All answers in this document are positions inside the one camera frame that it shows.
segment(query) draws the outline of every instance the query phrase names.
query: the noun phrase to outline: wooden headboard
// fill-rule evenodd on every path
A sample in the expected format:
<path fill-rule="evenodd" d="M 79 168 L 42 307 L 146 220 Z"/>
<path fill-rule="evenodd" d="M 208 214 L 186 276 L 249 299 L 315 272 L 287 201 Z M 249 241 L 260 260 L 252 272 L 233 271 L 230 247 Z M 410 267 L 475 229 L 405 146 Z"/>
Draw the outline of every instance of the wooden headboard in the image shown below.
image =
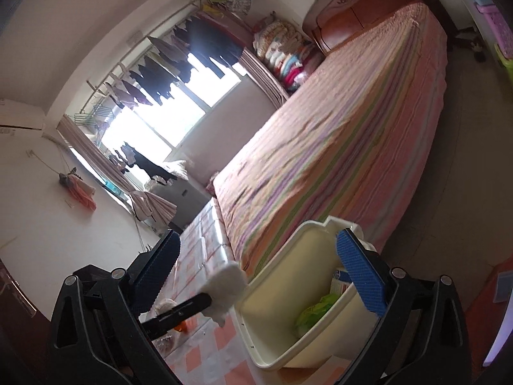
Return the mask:
<path fill-rule="evenodd" d="M 417 1 L 429 6 L 448 35 L 456 34 L 456 27 L 439 0 L 317 0 L 305 17 L 303 31 L 327 54 Z"/>

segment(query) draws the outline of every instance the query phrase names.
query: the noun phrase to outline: green plastic bag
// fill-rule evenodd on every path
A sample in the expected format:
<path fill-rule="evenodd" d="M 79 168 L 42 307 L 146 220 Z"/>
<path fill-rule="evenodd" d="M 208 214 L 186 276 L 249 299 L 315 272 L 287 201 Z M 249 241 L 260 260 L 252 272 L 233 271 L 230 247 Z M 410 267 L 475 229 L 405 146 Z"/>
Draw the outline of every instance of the green plastic bag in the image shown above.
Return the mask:
<path fill-rule="evenodd" d="M 299 314 L 296 320 L 296 333 L 298 337 L 303 337 L 308 331 L 314 327 L 325 313 L 333 307 L 334 303 L 340 298 L 338 294 L 328 294 L 321 298 L 318 304 L 312 305 Z"/>

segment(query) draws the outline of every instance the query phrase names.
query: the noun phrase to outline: blue gripper pad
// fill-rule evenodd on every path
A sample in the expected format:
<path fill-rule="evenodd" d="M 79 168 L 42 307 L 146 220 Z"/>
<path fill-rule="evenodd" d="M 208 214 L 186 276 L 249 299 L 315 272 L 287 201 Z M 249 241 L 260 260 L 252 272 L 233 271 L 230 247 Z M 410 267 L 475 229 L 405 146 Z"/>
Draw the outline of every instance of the blue gripper pad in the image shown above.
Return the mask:
<path fill-rule="evenodd" d="M 141 253 L 130 265 L 129 272 L 132 268 L 139 272 L 130 294 L 130 310 L 135 316 L 150 310 L 179 255 L 180 236 L 171 231 L 152 251 Z"/>
<path fill-rule="evenodd" d="M 365 250 L 351 229 L 337 234 L 337 255 L 355 284 L 365 308 L 383 317 L 387 308 L 385 282 L 373 268 Z"/>

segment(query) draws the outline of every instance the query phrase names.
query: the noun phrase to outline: air conditioner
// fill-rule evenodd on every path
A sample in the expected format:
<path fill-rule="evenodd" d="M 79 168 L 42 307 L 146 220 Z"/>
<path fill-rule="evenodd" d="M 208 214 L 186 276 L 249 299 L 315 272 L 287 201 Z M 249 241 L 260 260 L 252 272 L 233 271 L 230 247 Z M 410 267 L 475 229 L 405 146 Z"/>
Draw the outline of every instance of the air conditioner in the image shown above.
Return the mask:
<path fill-rule="evenodd" d="M 0 98 L 0 136 L 41 137 L 44 128 L 41 107 Z"/>

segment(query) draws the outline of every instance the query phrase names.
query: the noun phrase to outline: pink plastic basket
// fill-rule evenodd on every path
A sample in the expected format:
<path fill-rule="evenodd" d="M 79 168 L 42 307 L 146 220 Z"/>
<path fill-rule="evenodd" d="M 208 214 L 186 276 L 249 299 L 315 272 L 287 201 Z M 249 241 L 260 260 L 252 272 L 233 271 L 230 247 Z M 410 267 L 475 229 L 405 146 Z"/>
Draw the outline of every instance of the pink plastic basket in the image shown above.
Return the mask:
<path fill-rule="evenodd" d="M 476 7 L 492 28 L 504 56 L 507 59 L 513 59 L 513 32 L 511 32 L 499 9 L 495 5 L 476 4 Z"/>

